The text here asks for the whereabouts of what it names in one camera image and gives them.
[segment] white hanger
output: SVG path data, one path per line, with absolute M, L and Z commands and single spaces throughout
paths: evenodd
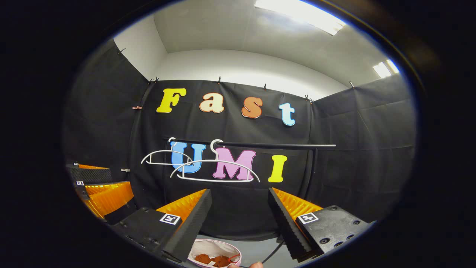
M 241 164 L 237 164 L 235 162 L 230 162 L 230 161 L 225 161 L 225 160 L 218 160 L 218 152 L 215 151 L 215 149 L 213 149 L 213 144 L 215 142 L 223 142 L 222 140 L 219 140 L 219 139 L 216 139 L 216 140 L 213 140 L 211 143 L 210 143 L 210 150 L 215 154 L 215 159 L 204 159 L 204 160 L 197 160 L 197 161 L 190 161 L 190 162 L 187 162 L 187 163 L 184 163 L 182 164 L 181 166 L 177 167 L 174 171 L 172 171 L 172 174 L 170 174 L 170 178 L 172 178 L 172 176 L 174 175 L 174 173 L 180 169 L 181 167 L 187 165 L 187 164 L 192 164 L 192 163 L 198 163 L 198 162 L 221 162 L 221 163 L 229 163 L 229 164 L 233 164 L 233 165 L 238 165 L 238 166 L 241 166 L 241 167 L 244 167 L 245 169 L 249 170 L 255 177 L 256 179 L 259 181 L 259 178 L 258 178 L 258 175 L 256 175 L 256 173 L 251 170 L 250 168 L 248 168 L 247 166 L 244 166 L 244 165 L 241 165 Z M 184 171 L 184 168 L 182 168 L 182 176 L 180 176 L 180 174 L 177 174 L 177 177 L 181 178 L 181 179 L 185 179 L 185 180 L 192 180 L 192 181 L 202 181 L 202 182 L 251 182 L 254 180 L 254 178 L 252 179 L 249 179 L 249 172 L 246 172 L 246 180 L 207 180 L 207 179 L 196 179 L 196 178 L 187 178 L 185 177 L 185 171 Z
M 174 137 L 171 137 L 171 138 L 169 139 L 169 142 L 170 142 L 171 140 L 175 140 L 175 138 L 174 138 Z M 192 160 L 188 155 L 186 155 L 186 154 L 184 154 L 184 153 L 173 151 L 172 148 L 173 148 L 175 145 L 177 145 L 177 142 L 175 142 L 175 143 L 170 147 L 170 150 L 155 151 L 155 152 L 152 152 L 152 153 L 146 155 L 146 157 L 144 157 L 144 159 L 142 159 L 142 161 L 141 161 L 140 163 L 142 164 L 142 163 L 144 162 L 144 160 L 149 156 L 149 157 L 150 157 L 150 158 L 149 158 L 149 161 L 146 160 L 146 163 L 147 163 L 147 164 L 153 164 L 153 165 L 179 165 L 179 164 L 169 164 L 169 163 L 153 163 L 153 162 L 152 162 L 152 155 L 155 154 L 155 153 L 160 153 L 160 152 L 172 152 L 172 153 L 177 153 L 177 154 L 185 155 L 185 156 L 188 158 L 188 160 L 190 160 L 190 161 Z

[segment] black curtain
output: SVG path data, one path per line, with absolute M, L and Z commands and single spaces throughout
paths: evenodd
M 127 179 L 129 138 L 147 79 L 119 52 L 101 45 L 65 98 L 63 150 L 67 163 L 108 167 L 114 181 Z
M 187 93 L 179 98 L 176 106 L 170 105 L 170 113 L 157 113 L 156 109 L 161 104 L 163 90 L 166 88 L 185 88 Z M 203 95 L 207 93 L 223 95 L 223 112 L 206 113 L 200 110 Z M 138 113 L 131 139 L 131 183 L 138 204 L 160 207 L 209 188 L 213 203 L 201 229 L 203 234 L 236 240 L 276 237 L 277 226 L 267 202 L 268 188 L 278 187 L 299 195 L 307 172 L 307 151 L 230 147 L 235 160 L 243 150 L 256 152 L 252 169 L 259 176 L 260 183 L 256 179 L 250 183 L 215 183 L 183 180 L 176 175 L 169 178 L 174 170 L 171 165 L 148 165 L 140 162 L 147 154 L 165 149 L 167 140 L 164 138 L 169 137 L 201 141 L 221 139 L 243 143 L 307 144 L 311 123 L 310 102 L 295 95 L 265 91 L 254 86 L 195 80 L 158 81 L 149 87 L 146 95 L 147 99 Z M 250 96 L 263 101 L 262 115 L 259 118 L 246 118 L 241 114 L 243 102 Z M 290 103 L 295 109 L 292 114 L 292 118 L 296 120 L 294 126 L 286 126 L 281 119 L 278 106 L 283 103 Z M 184 153 L 193 157 L 191 144 L 188 144 Z M 285 155 L 288 158 L 281 183 L 268 182 L 273 169 L 273 155 Z M 207 145 L 202 159 L 214 158 L 215 155 Z M 154 155 L 153 161 L 171 163 L 170 153 Z M 187 175 L 214 179 L 212 174 L 216 167 L 216 163 L 202 163 L 200 170 Z
M 401 75 L 313 102 L 310 142 L 337 149 L 319 151 L 307 200 L 338 205 L 367 222 L 382 219 L 411 172 L 416 111 Z

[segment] letter f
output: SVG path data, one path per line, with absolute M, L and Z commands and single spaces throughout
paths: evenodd
M 185 90 L 185 88 L 164 89 L 164 97 L 162 98 L 160 106 L 157 108 L 158 113 L 170 113 L 172 111 L 170 104 L 172 104 L 172 106 L 175 106 L 177 105 L 177 103 L 179 103 L 179 96 L 174 96 L 175 93 L 178 93 L 180 94 L 180 96 L 183 97 L 185 96 L 185 94 L 187 94 L 187 90 Z

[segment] light blue letter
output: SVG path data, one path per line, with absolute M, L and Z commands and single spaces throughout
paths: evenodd
M 179 143 L 177 142 L 177 144 L 172 147 L 172 151 L 175 151 L 175 152 L 179 152 L 179 153 L 183 153 L 183 150 L 187 147 L 187 144 L 186 143 Z M 197 161 L 197 160 L 202 160 L 202 152 L 203 150 L 205 150 L 207 146 L 206 145 L 203 145 L 203 144 L 192 144 L 192 148 L 193 148 L 193 161 Z M 183 164 L 183 158 L 184 158 L 184 155 L 181 155 L 181 154 L 176 154 L 176 153 L 172 153 L 172 165 L 174 168 L 178 168 L 180 165 Z M 200 167 L 202 166 L 202 163 L 201 162 L 198 162 L 198 163 L 193 163 L 191 165 L 185 165 L 181 168 L 178 169 L 178 171 L 182 172 L 182 168 L 185 168 L 184 172 L 185 173 L 195 173 L 197 172 Z
M 286 125 L 292 126 L 296 123 L 294 119 L 291 119 L 291 113 L 294 113 L 294 108 L 291 108 L 289 103 L 284 103 L 279 106 L 280 110 L 282 110 L 282 118 L 283 122 Z

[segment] letter m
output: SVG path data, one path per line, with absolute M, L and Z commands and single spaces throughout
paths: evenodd
M 217 148 L 216 149 L 218 153 L 218 160 L 224 160 L 224 161 L 229 161 L 229 162 L 234 162 L 240 165 L 244 165 L 251 169 L 251 165 L 253 164 L 253 158 L 256 156 L 255 151 L 251 150 L 245 150 L 241 152 L 241 154 L 238 156 L 238 159 L 235 161 L 233 159 L 233 156 L 231 155 L 231 152 L 228 148 Z M 230 163 L 223 163 L 223 162 L 217 162 L 217 170 L 215 173 L 213 173 L 213 177 L 223 179 L 226 177 L 225 175 L 225 169 L 228 173 L 228 177 L 233 178 L 236 174 L 236 172 L 239 169 L 239 174 L 237 176 L 238 180 L 246 180 L 246 175 L 249 172 L 249 170 L 239 166 L 239 165 L 234 165 Z M 249 179 L 252 179 L 253 176 L 251 175 L 251 172 L 249 172 Z

